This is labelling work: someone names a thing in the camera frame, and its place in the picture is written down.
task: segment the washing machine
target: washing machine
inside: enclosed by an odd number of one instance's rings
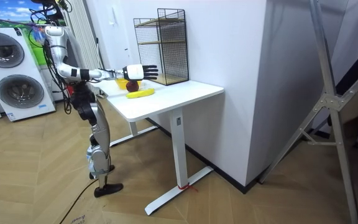
[[[18,28],[0,28],[0,104],[11,121],[55,111],[50,87]]]

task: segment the robot leg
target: robot leg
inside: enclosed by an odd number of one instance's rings
[[[91,140],[91,174],[99,179],[99,187],[95,189],[94,196],[100,197],[120,191],[123,184],[107,184],[108,173],[114,169],[110,158],[110,130],[99,101],[90,103],[96,124],[92,125],[92,133],[96,142]]]

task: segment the wire mesh shelf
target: wire mesh shelf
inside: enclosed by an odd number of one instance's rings
[[[157,9],[157,19],[134,19],[140,62],[156,65],[163,85],[189,80],[185,11]]]

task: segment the washing machine door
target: washing machine door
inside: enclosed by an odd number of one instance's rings
[[[13,37],[0,33],[0,67],[16,67],[23,59],[24,51],[20,43]]]
[[[44,89],[26,75],[9,75],[0,81],[0,99],[15,108],[37,106],[44,98]]]

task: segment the red apple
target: red apple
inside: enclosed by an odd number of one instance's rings
[[[127,83],[128,92],[132,93],[134,91],[137,91],[138,89],[139,89],[139,85],[137,84],[137,81],[129,81]]]

